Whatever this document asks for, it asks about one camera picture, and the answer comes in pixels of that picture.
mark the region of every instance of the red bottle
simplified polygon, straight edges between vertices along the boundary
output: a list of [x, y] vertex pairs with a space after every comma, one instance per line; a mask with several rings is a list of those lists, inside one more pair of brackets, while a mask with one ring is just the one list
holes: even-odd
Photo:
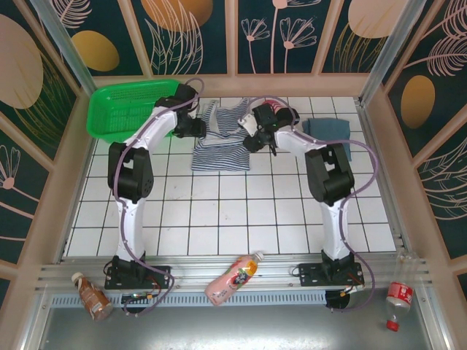
[[414, 290], [411, 287], [420, 259], [414, 252], [402, 251], [397, 256], [394, 276], [387, 291], [386, 308], [389, 319], [386, 327], [397, 332], [399, 320], [409, 313]]

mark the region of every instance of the striped cloth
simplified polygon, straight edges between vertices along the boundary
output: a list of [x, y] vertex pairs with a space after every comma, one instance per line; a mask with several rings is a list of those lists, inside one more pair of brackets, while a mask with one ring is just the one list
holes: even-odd
[[206, 123], [206, 137], [193, 151], [194, 171], [246, 171], [250, 169], [250, 153], [243, 146], [248, 132], [238, 119], [247, 112], [248, 99], [232, 108], [222, 108], [212, 101], [201, 119]]

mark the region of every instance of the brown bottle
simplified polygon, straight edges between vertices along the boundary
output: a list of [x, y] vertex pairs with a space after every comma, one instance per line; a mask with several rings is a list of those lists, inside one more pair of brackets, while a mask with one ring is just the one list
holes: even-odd
[[76, 272], [72, 281], [80, 294], [81, 302], [95, 321], [105, 319], [112, 312], [112, 303], [104, 293], [89, 282], [82, 273]]

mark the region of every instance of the green basket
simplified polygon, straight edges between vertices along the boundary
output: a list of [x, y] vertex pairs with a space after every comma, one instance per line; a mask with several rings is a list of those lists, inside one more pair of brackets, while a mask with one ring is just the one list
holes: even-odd
[[174, 95], [178, 84], [160, 79], [101, 87], [90, 98], [88, 133], [109, 143], [125, 141], [144, 124], [154, 103]]

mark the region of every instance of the purple cable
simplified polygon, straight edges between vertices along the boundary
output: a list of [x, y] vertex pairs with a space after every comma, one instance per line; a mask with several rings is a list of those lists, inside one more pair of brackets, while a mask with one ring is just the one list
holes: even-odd
[[309, 135], [306, 135], [305, 133], [299, 133], [297, 132], [297, 130], [295, 129], [295, 121], [296, 121], [296, 114], [295, 112], [293, 111], [292, 107], [287, 103], [285, 102], [284, 100], [282, 100], [281, 98], [278, 98], [276, 96], [272, 96], [272, 95], [264, 95], [264, 96], [260, 96], [260, 97], [257, 97], [257, 98], [254, 98], [252, 100], [249, 101], [248, 105], [247, 105], [247, 108], [251, 106], [251, 104], [257, 100], [260, 100], [262, 98], [273, 98], [274, 100], [277, 100], [277, 101], [280, 101], [282, 103], [285, 104], [285, 106], [290, 110], [290, 112], [292, 113], [292, 116], [293, 116], [293, 120], [292, 120], [292, 123], [290, 125], [290, 127], [292, 128], [292, 132], [297, 135], [300, 139], [304, 140], [304, 141], [307, 141], [307, 142], [312, 142], [313, 144], [319, 144], [319, 145], [328, 145], [328, 144], [356, 144], [364, 149], [366, 149], [368, 151], [368, 153], [370, 154], [371, 156], [371, 163], [373, 164], [373, 167], [374, 167], [374, 172], [371, 176], [371, 178], [369, 179], [369, 181], [364, 184], [361, 188], [359, 188], [358, 190], [350, 193], [346, 198], [344, 198], [344, 200], [342, 201], [341, 203], [341, 206], [339, 208], [339, 231], [340, 231], [340, 234], [341, 234], [341, 240], [342, 240], [342, 243], [344, 243], [345, 247], [352, 253], [354, 254], [365, 266], [366, 268], [368, 269], [368, 272], [370, 273], [370, 277], [371, 277], [371, 291], [370, 291], [370, 295], [368, 296], [368, 298], [365, 300], [365, 302], [359, 306], [355, 306], [355, 307], [352, 307], [352, 308], [345, 308], [345, 309], [342, 309], [340, 310], [341, 312], [348, 312], [348, 311], [355, 311], [355, 310], [359, 310], [359, 309], [362, 309], [364, 308], [365, 306], [367, 306], [371, 299], [373, 298], [374, 296], [374, 291], [376, 289], [376, 282], [375, 282], [375, 278], [374, 278], [374, 272], [373, 270], [371, 269], [370, 265], [366, 262], [365, 259], [363, 259], [361, 257], [360, 254], [358, 254], [354, 249], [352, 249], [352, 247], [347, 243], [345, 237], [344, 237], [344, 215], [342, 214], [344, 212], [344, 206], [345, 206], [345, 203], [351, 198], [351, 197], [354, 197], [355, 195], [357, 195], [358, 193], [366, 190], [368, 187], [371, 186], [371, 183], [373, 183], [373, 181], [377, 178], [378, 176], [378, 172], [379, 172], [379, 161], [378, 161], [378, 157], [377, 155], [374, 153], [374, 150], [372, 150], [370, 147], [368, 147], [366, 144], [362, 143], [362, 142], [359, 142], [359, 141], [354, 141], [354, 140], [335, 140], [335, 141], [321, 141], [321, 140], [318, 140], [318, 139], [315, 139]]
[[122, 217], [121, 217], [121, 220], [120, 220], [120, 236], [122, 238], [122, 242], [123, 242], [123, 245], [125, 246], [125, 249], [126, 251], [128, 252], [128, 254], [134, 259], [134, 261], [136, 261], [137, 263], [139, 263], [141, 266], [144, 266], [145, 268], [153, 271], [153, 272], [156, 272], [156, 273], [160, 273], [164, 276], [167, 276], [169, 277], [170, 279], [170, 282], [169, 282], [169, 287], [167, 288], [166, 292], [159, 296], [158, 300], [152, 304], [151, 306], [148, 306], [147, 308], [145, 308], [143, 311], [137, 313], [137, 314], [131, 314], [128, 312], [127, 310], [127, 305], [128, 303], [130, 303], [131, 299], [127, 300], [126, 303], [123, 305], [123, 310], [125, 311], [126, 315], [129, 316], [129, 315], [133, 315], [135, 317], [138, 317], [138, 315], [144, 315], [148, 312], [150, 312], [151, 310], [153, 310], [157, 305], [159, 305], [162, 300], [170, 293], [170, 291], [172, 290], [172, 288], [174, 287], [174, 284], [175, 284], [175, 278], [168, 272], [165, 272], [165, 271], [162, 271], [162, 270], [159, 270], [158, 268], [154, 268], [150, 265], [148, 265], [147, 263], [145, 263], [144, 261], [140, 260], [130, 249], [130, 247], [128, 246], [128, 242], [126, 240], [126, 237], [125, 237], [125, 229], [124, 229], [124, 222], [125, 222], [125, 215], [126, 215], [126, 205], [125, 205], [125, 201], [122, 201], [120, 199], [120, 197], [118, 196], [118, 178], [120, 176], [120, 170], [122, 168], [122, 165], [123, 165], [123, 160], [125, 159], [125, 156], [127, 155], [127, 153], [130, 151], [130, 149], [135, 145], [135, 143], [138, 142], [138, 139], [140, 139], [142, 137], [142, 135], [144, 134], [144, 132], [164, 113], [167, 113], [167, 112], [170, 112], [170, 111], [174, 111], [175, 109], [179, 109], [181, 107], [184, 107], [184, 106], [187, 106], [188, 104], [191, 104], [193, 103], [194, 101], [198, 100], [198, 97], [203, 93], [204, 91], [204, 82], [203, 80], [199, 79], [199, 78], [191, 78], [189, 80], [187, 80], [187, 82], [185, 84], [188, 84], [189, 82], [192, 82], [192, 81], [199, 81], [201, 83], [201, 89], [199, 91], [199, 93], [197, 93], [195, 95], [195, 97], [193, 97], [192, 99], [190, 99], [189, 101], [186, 101], [182, 104], [178, 104], [176, 106], [173, 106], [173, 107], [170, 107], [170, 108], [167, 108], [167, 109], [164, 109], [163, 111], [157, 113], [156, 116], [154, 116], [153, 120], [151, 120], [151, 122], [149, 122], [148, 124], [146, 124], [146, 126], [143, 127], [143, 129], [141, 129], [140, 132], [138, 132], [138, 134], [136, 135], [135, 139], [123, 150], [122, 152], [122, 155], [120, 156], [120, 158], [118, 159], [118, 163], [117, 163], [117, 168], [115, 169], [115, 178], [114, 178], [114, 186], [113, 186], [113, 190], [114, 190], [114, 196], [115, 196], [115, 200], [120, 203], [122, 205]]

